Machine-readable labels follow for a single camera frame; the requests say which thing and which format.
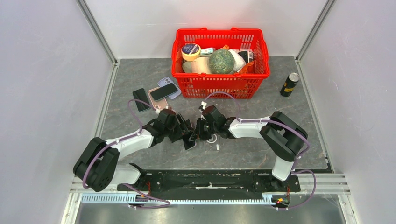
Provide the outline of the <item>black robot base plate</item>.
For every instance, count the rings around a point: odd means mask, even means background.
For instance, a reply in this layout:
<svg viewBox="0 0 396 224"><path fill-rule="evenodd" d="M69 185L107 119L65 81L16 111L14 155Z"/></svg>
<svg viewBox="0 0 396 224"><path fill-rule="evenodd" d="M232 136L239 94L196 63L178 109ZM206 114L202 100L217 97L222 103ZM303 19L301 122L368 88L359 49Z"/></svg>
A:
<svg viewBox="0 0 396 224"><path fill-rule="evenodd" d="M297 176L282 182L269 169L148 169L132 187L165 200L260 199L301 190Z"/></svg>

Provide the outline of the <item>beige paper bag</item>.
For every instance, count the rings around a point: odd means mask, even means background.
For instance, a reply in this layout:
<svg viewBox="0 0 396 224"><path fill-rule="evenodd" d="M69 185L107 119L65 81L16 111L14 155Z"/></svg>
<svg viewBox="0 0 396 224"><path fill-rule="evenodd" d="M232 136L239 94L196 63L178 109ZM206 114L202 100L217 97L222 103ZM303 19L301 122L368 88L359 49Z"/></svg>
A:
<svg viewBox="0 0 396 224"><path fill-rule="evenodd" d="M194 61L186 61L182 64L182 69L185 73L197 73L197 74L211 74L209 68L209 57L198 57Z"/></svg>

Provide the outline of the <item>black yellow drink can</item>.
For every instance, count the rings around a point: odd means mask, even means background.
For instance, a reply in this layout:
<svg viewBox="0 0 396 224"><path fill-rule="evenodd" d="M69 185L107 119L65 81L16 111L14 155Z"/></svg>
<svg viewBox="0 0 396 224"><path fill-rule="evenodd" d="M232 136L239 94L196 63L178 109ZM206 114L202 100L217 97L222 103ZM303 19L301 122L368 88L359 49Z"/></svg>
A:
<svg viewBox="0 0 396 224"><path fill-rule="evenodd" d="M287 78L280 90L281 96L289 97L291 95L291 93L293 92L294 88L296 87L297 83L299 82L299 80L300 80L299 74L297 74L295 72L290 73L287 76Z"/></svg>

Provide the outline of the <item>clear magsafe phone case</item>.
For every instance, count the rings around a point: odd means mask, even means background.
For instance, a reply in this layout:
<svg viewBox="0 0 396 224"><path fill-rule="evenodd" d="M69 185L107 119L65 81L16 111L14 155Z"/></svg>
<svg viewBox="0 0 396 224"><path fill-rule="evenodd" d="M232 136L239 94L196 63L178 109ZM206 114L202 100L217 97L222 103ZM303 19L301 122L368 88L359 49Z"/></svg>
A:
<svg viewBox="0 0 396 224"><path fill-rule="evenodd" d="M209 140L205 141L205 150L208 152L220 150L219 138L217 134L212 134Z"/></svg>

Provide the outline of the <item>green patterned ball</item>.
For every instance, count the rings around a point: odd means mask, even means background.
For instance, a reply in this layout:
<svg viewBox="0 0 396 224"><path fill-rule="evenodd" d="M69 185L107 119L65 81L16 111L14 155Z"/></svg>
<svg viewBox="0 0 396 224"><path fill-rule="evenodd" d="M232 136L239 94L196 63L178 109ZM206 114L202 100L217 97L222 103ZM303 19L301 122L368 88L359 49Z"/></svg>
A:
<svg viewBox="0 0 396 224"><path fill-rule="evenodd" d="M208 67L212 74L229 74L233 71L235 59L226 49L214 51L208 59Z"/></svg>

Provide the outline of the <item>orange snack packet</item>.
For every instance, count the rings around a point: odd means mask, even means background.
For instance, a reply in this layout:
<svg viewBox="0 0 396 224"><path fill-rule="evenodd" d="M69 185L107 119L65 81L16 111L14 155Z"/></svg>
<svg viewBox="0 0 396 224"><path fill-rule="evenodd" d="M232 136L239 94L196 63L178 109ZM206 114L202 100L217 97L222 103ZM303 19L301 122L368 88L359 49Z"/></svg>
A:
<svg viewBox="0 0 396 224"><path fill-rule="evenodd" d="M255 73L255 62L251 61L242 67L239 71L240 74L254 74Z"/></svg>

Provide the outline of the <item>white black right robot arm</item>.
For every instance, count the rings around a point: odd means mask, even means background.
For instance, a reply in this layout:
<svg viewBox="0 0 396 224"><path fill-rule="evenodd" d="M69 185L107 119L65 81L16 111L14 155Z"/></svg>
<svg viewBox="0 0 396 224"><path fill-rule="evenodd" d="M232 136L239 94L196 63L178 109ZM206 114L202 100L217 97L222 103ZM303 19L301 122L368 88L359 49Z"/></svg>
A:
<svg viewBox="0 0 396 224"><path fill-rule="evenodd" d="M217 107L201 106L201 117L189 141L208 141L215 134L224 139L263 139L275 153L276 160L269 184L281 191L288 186L288 178L295 169L296 160L310 148L307 132L280 111L257 119L225 117Z"/></svg>

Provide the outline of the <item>masking tape roll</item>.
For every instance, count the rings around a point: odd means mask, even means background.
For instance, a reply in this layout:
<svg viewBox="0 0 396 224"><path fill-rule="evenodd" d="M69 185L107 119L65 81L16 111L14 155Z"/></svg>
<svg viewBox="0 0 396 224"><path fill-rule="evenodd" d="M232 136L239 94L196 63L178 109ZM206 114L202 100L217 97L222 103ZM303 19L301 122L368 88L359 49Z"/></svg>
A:
<svg viewBox="0 0 396 224"><path fill-rule="evenodd" d="M181 48L182 58L186 61L194 61L200 56L201 47L196 43L186 43Z"/></svg>

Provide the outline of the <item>red plastic shopping basket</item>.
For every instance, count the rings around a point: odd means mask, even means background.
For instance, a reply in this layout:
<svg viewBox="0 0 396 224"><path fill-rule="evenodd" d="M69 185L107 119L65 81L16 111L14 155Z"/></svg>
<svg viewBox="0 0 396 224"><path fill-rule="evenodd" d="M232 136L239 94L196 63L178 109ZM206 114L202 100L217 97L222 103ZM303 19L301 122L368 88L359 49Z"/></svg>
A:
<svg viewBox="0 0 396 224"><path fill-rule="evenodd" d="M227 45L232 49L249 49L255 59L243 74L185 73L181 49L187 43L196 43L202 48L219 49ZM269 52L263 31L258 28L180 28L176 31L171 59L171 74L185 98L205 98L211 93L215 98L225 98L225 93L234 98L252 98L263 80L270 76Z"/></svg>

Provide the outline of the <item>dark green smartphone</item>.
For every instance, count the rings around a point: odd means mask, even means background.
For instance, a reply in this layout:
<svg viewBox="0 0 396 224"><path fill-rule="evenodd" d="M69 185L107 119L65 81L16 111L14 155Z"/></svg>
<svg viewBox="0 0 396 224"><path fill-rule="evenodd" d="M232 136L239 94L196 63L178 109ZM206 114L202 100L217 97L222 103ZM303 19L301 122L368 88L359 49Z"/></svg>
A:
<svg viewBox="0 0 396 224"><path fill-rule="evenodd" d="M177 91L178 91L178 88L173 83L169 83L169 84L153 91L151 93L151 96L154 98L154 100L160 100L160 99L163 99L169 95L172 95L173 93L176 93Z"/></svg>

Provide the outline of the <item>pink phone case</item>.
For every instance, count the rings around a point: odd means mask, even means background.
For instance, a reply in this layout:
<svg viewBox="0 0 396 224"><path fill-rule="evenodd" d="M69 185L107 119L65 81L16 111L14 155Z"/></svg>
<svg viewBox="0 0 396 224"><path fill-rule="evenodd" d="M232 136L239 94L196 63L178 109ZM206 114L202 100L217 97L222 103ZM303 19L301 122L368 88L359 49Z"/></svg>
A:
<svg viewBox="0 0 396 224"><path fill-rule="evenodd" d="M156 88L153 88L151 90L148 90L147 94L148 94L148 97L149 97L153 107L156 110L160 110L161 111L162 109L168 108L169 105L168 105L168 102L167 102L167 100L165 98L160 99L160 100L154 100L154 98L151 96L151 93L153 91L157 90L157 89L159 89L159 87L156 87Z"/></svg>

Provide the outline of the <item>lilac phone case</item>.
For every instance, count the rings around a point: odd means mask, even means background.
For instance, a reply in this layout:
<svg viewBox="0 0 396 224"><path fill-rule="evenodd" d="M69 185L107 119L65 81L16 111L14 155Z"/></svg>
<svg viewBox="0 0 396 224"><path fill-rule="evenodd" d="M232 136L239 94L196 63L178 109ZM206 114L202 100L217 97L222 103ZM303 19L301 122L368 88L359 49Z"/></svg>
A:
<svg viewBox="0 0 396 224"><path fill-rule="evenodd" d="M160 81L157 82L159 87L163 87L169 83L173 83L178 88L178 91L176 93L173 93L172 95L167 96L167 97L170 99L175 99L179 95L181 95L182 92L181 92L180 88L173 82L172 79L170 79L169 77L164 77Z"/></svg>

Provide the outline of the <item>dark smartphone on table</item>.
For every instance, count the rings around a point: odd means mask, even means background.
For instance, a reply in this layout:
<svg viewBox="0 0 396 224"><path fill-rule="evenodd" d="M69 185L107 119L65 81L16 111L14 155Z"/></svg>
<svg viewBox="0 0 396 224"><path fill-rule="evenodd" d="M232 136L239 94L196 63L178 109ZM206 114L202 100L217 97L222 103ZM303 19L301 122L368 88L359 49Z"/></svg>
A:
<svg viewBox="0 0 396 224"><path fill-rule="evenodd" d="M136 99L135 103L139 112L143 112L151 108L151 104L143 88L133 91L132 94L134 99Z"/></svg>

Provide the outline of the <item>black smartphone silver edge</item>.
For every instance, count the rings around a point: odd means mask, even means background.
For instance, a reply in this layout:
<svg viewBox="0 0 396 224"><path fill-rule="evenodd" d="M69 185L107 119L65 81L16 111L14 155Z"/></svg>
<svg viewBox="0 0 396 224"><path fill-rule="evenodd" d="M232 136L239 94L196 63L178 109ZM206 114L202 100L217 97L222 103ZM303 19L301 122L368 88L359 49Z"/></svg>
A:
<svg viewBox="0 0 396 224"><path fill-rule="evenodd" d="M193 147L196 146L196 142L195 141L183 140L183 143L184 143L184 149L185 150L192 149Z"/></svg>

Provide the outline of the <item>black white packet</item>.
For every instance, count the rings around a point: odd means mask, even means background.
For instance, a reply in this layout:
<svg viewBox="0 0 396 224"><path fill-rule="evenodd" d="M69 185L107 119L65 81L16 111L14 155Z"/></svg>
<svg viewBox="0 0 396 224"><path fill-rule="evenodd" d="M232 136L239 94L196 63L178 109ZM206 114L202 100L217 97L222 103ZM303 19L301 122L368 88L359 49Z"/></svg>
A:
<svg viewBox="0 0 396 224"><path fill-rule="evenodd" d="M244 59L246 64L254 61L255 59L255 54L252 50L250 49L241 49L238 54Z"/></svg>

